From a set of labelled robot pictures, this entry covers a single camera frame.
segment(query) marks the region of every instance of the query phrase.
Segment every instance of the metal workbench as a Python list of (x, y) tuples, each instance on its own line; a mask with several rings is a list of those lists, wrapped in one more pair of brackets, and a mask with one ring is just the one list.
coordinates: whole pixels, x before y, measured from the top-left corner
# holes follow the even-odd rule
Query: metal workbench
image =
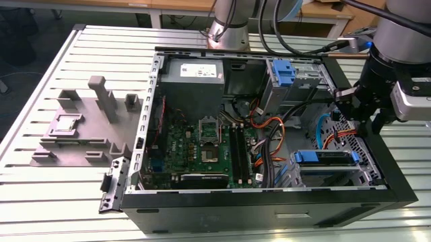
[[(250, 34), (252, 51), (262, 51)], [(276, 39), (266, 38), (278, 51)], [(290, 37), (286, 42), (305, 51), (326, 44), (322, 38)], [(196, 31), (86, 26), (73, 30), (33, 95), (0, 144), (0, 241), (104, 241), (161, 238), (172, 241), (428, 241), (431, 231), (431, 131), (424, 122), (394, 123), (381, 136), (418, 201), (382, 211), (344, 228), (320, 230), (237, 231), (212, 234), (142, 234), (125, 214), (97, 214), (100, 181), (106, 168), (29, 167), (30, 155), (58, 108), (62, 88), (91, 96), (86, 81), (104, 76), (116, 96), (141, 94), (154, 46), (205, 48)], [(362, 60), (338, 61), (350, 82)]]

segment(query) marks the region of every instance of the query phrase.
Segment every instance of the wooden table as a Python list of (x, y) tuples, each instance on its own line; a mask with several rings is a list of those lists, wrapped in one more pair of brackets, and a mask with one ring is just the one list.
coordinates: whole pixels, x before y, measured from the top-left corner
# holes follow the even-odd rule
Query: wooden table
[[(149, 14), (152, 27), (161, 28), (161, 15), (206, 16), (213, 0), (0, 0), (0, 6)], [(302, 6), (302, 22), (332, 24), (328, 38), (340, 36), (353, 18), (350, 11), (312, 2)]]

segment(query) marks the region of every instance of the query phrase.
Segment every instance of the green circuit board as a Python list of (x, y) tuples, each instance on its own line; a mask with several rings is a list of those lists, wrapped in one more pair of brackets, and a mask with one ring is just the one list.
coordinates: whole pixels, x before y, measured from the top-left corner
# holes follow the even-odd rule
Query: green circuit board
[[(202, 126), (201, 132), (212, 136), (216, 134), (213, 128), (214, 127), (210, 126)], [(257, 187), (254, 182), (252, 182), (252, 184), (238, 184), (233, 181), (229, 127), (221, 126), (221, 130), (218, 130), (218, 136), (220, 143), (217, 146), (201, 146), (198, 143), (198, 125), (169, 126), (164, 159), (150, 159), (152, 166), (157, 167), (153, 172), (153, 181), (157, 189), (169, 189), (170, 175), (181, 173), (226, 174), (229, 176), (229, 188)], [(249, 148), (249, 140), (252, 140), (254, 137), (254, 130), (244, 129), (246, 149)], [(212, 161), (202, 162), (202, 158), (212, 159)]]

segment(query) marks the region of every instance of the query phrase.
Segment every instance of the motherboard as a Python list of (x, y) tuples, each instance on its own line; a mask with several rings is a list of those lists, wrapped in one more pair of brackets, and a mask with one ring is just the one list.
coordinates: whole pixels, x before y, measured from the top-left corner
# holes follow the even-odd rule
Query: motherboard
[[(164, 158), (150, 158), (153, 188), (174, 189), (174, 179), (182, 174), (224, 175), (226, 188), (257, 187), (246, 155), (246, 150), (256, 142), (254, 130), (222, 125), (216, 129), (212, 124), (198, 125), (168, 127)], [(217, 137), (217, 141), (201, 141), (210, 137)]]

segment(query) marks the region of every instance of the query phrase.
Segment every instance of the white label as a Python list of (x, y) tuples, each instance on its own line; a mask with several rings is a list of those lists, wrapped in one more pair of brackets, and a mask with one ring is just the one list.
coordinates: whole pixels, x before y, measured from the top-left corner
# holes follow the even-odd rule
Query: white label
[(310, 218), (306, 213), (278, 213), (276, 218)]
[(262, 174), (256, 173), (256, 180), (260, 181), (260, 182), (262, 181)]
[(417, 77), (417, 78), (410, 78), (413, 82), (431, 82), (429, 77)]
[(352, 19), (352, 16), (346, 16), (346, 15), (336, 15), (337, 19)]
[(262, 114), (262, 110), (258, 108), (258, 107), (256, 107), (256, 112), (261, 115)]
[(128, 5), (133, 7), (148, 7), (146, 4), (128, 4)]
[(209, 64), (182, 64), (180, 77), (212, 77), (217, 78), (217, 69)]

